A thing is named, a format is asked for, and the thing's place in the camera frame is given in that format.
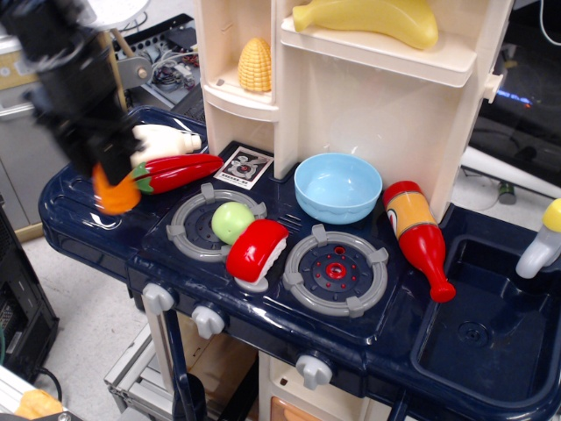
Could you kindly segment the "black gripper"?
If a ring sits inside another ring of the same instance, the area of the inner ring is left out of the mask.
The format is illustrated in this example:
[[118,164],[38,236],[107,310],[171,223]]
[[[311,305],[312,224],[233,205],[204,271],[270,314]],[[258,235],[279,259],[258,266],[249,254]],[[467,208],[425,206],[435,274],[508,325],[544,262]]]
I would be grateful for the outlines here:
[[92,175],[97,164],[110,185],[131,171],[138,141],[117,94],[112,54],[85,54],[39,73],[30,94],[38,123],[53,135],[75,170]]

